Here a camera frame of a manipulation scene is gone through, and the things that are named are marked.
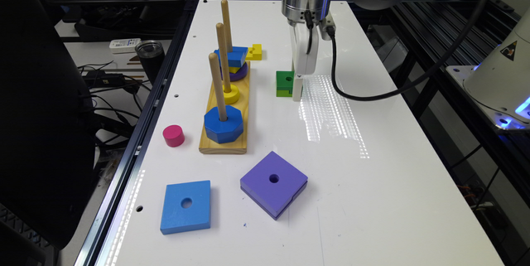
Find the wooden base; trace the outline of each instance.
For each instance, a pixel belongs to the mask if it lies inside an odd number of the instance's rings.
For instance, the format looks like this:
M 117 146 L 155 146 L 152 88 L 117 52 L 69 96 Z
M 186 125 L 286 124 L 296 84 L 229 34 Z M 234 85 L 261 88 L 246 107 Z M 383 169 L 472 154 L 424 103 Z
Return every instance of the wooden base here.
M 203 125 L 202 134 L 200 135 L 199 151 L 203 154 L 245 154 L 247 152 L 247 129 L 248 129 L 248 95 L 250 92 L 250 62 L 248 64 L 248 74 L 244 79 L 231 82 L 239 88 L 239 100 L 235 104 L 231 104 L 236 109 L 241 111 L 243 115 L 243 133 L 235 142 L 218 144 L 208 137 L 206 137 L 206 129 Z M 208 113 L 214 106 L 217 105 L 215 98 L 214 83 L 210 88 L 210 98 L 208 99 Z

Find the yellow ring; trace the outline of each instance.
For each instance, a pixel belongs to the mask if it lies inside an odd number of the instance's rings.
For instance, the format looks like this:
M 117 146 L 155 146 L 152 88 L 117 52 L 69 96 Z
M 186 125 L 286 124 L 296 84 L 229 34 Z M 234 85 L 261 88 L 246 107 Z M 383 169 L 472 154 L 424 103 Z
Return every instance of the yellow ring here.
M 239 100 L 239 89 L 236 85 L 230 84 L 230 88 L 232 91 L 229 93 L 224 92 L 224 85 L 223 85 L 223 95 L 224 95 L 224 102 L 226 104 L 233 104 L 234 102 Z

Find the hole in block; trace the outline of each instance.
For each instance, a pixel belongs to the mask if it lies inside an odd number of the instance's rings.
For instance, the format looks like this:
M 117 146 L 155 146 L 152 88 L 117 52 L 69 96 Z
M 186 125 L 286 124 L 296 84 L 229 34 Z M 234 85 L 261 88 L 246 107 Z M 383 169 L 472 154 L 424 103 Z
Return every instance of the hole in block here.
M 192 203 L 193 203 L 193 202 L 191 201 L 190 198 L 185 198 L 184 200 L 182 200 L 182 202 L 181 202 L 181 206 L 182 206 L 182 208 L 184 208 L 184 209 L 188 209 L 188 208 L 191 207 L 191 204 L 192 204 Z
M 276 174 L 272 174 L 268 180 L 272 183 L 278 183 L 280 181 L 280 177 Z

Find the blue octagonal ring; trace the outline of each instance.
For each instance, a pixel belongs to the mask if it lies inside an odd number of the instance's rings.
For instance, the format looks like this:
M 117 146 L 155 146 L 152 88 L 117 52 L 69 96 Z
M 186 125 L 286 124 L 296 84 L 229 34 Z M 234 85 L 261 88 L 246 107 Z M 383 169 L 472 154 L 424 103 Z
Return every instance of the blue octagonal ring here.
M 230 143 L 243 133 L 243 116 L 241 111 L 231 105 L 226 106 L 228 119 L 219 121 L 219 110 L 212 108 L 205 115 L 206 136 L 216 143 Z

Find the green cube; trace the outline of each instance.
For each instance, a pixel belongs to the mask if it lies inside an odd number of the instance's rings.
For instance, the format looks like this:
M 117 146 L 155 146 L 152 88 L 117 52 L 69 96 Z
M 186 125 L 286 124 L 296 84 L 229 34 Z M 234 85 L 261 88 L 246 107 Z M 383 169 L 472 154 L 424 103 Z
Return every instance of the green cube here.
M 289 94 L 292 94 L 294 79 L 294 71 L 276 71 L 276 90 L 287 90 Z
M 276 90 L 276 97 L 292 97 L 292 94 L 287 90 Z

